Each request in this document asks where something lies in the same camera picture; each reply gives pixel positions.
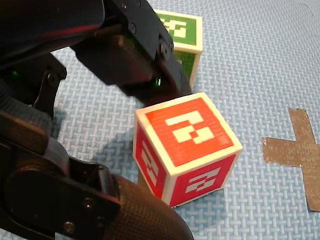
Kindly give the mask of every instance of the green cube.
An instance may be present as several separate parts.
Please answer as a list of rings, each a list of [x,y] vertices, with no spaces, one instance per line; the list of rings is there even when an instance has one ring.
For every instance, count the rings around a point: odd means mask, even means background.
[[[182,64],[193,88],[203,52],[202,17],[154,10],[173,38],[173,53]]]

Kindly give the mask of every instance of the textured black handle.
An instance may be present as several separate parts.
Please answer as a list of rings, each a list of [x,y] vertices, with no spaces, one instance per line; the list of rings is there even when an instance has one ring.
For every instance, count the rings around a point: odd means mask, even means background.
[[[148,189],[115,175],[120,211],[104,240],[194,240],[185,221]]]

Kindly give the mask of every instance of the red cube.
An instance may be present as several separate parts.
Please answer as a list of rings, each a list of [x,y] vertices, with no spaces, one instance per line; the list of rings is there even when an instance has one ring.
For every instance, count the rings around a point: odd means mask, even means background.
[[[134,122],[133,158],[171,207],[223,188],[243,149],[203,92],[138,109]]]

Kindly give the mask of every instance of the cube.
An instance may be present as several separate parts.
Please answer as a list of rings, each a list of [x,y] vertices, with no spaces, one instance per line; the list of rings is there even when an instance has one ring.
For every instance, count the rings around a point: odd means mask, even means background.
[[[173,38],[173,54],[181,63],[193,88],[203,52],[202,17],[154,10]]]
[[[224,187],[243,147],[204,92],[136,110],[133,158],[171,207]]]

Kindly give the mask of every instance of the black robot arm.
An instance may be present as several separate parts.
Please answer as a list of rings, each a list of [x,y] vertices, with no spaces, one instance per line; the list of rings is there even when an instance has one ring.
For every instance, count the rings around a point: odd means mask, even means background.
[[[2,1],[0,36],[0,228],[30,240],[193,240],[149,191],[50,138],[67,77],[51,54],[58,49],[71,47],[101,81],[145,106],[192,93],[148,2]]]

